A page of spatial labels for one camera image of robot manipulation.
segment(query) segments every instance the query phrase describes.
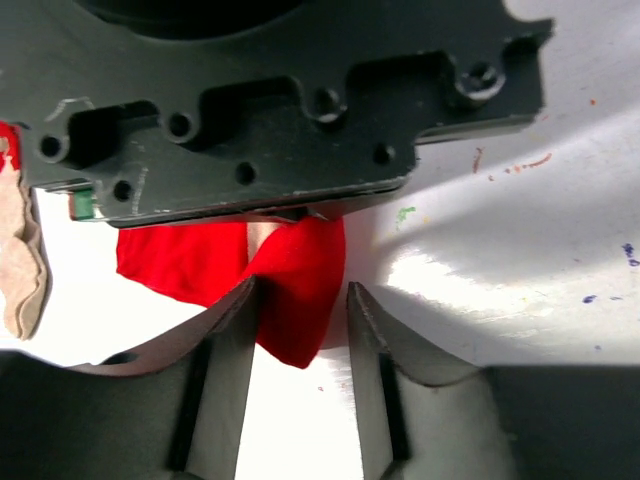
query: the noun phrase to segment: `black metal plate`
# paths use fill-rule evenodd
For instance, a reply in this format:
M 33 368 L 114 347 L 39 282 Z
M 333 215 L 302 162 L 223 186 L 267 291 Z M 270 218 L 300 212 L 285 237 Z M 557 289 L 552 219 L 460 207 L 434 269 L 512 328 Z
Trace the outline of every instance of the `black metal plate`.
M 0 13 L 0 118 L 23 127 L 28 183 L 91 187 L 117 226 L 361 208 L 406 183 L 416 142 L 531 122 L 552 26 L 498 0 L 309 1 L 193 41 L 136 35 L 70 0 Z M 495 83 L 476 91 L 479 65 Z

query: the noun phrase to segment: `white tabletop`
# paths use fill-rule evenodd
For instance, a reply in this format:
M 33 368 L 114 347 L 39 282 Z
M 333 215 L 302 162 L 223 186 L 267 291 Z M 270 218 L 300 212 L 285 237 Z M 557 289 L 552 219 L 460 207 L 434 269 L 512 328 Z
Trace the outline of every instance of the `white tabletop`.
M 640 4 L 507 4 L 556 19 L 542 53 L 548 107 L 520 134 L 421 147 L 397 200 L 347 217 L 346 279 L 479 365 L 640 363 L 640 267 L 623 248 L 640 249 Z M 114 230 L 38 198 L 53 290 L 28 351 L 99 362 L 200 311 L 117 276 Z M 304 372 L 257 350 L 238 479 L 361 478 L 335 325 L 338 347 Z

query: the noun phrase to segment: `red paint mark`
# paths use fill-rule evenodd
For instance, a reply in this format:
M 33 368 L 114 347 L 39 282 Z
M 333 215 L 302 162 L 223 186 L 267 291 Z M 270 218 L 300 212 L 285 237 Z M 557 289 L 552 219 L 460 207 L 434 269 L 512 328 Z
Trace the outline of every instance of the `red paint mark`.
M 476 147 L 476 156 L 473 159 L 473 173 L 478 173 L 478 168 L 480 168 L 480 160 L 482 159 L 483 153 L 484 148 Z
M 544 165 L 549 160 L 551 160 L 551 153 L 547 153 L 542 160 L 538 160 L 537 162 L 530 163 L 529 166 L 531 168 L 539 167 L 540 165 Z

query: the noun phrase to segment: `beige cloth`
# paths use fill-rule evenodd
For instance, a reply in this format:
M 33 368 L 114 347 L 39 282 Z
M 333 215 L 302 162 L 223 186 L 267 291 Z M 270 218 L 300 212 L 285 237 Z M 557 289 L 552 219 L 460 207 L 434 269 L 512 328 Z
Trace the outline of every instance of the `beige cloth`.
M 46 294 L 48 271 L 41 239 L 29 188 L 20 171 L 5 161 L 0 171 L 0 291 L 6 300 L 4 325 L 22 340 L 35 332 Z

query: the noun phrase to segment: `paint stain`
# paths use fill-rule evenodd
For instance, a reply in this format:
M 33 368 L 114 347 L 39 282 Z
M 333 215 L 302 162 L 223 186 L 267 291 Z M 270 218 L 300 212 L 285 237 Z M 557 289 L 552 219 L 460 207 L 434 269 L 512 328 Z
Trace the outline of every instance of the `paint stain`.
M 544 156 L 544 158 L 543 158 L 542 160 L 538 160 L 537 162 L 530 163 L 530 164 L 529 164 L 529 165 L 527 165 L 527 166 L 528 166 L 528 167 L 531 167 L 531 168 L 535 168 L 535 167 L 539 167 L 540 165 L 544 165 L 544 164 L 545 164 L 545 163 L 547 163 L 549 160 L 551 160 L 551 156 L 552 156 L 552 155 L 553 155 L 553 154 L 551 154 L 551 153 L 547 153 L 547 154 Z
M 640 262 L 636 259 L 635 256 L 635 248 L 630 243 L 625 243 L 622 246 L 624 250 L 624 254 L 627 256 L 627 261 L 630 267 L 638 267 L 640 266 Z
M 483 153 L 484 148 L 476 147 L 476 156 L 473 158 L 473 173 L 478 173 L 478 169 L 480 168 L 480 160 L 482 160 Z
M 406 207 L 398 210 L 398 214 L 396 215 L 396 230 L 407 220 L 407 215 L 415 213 L 415 211 L 416 207 Z

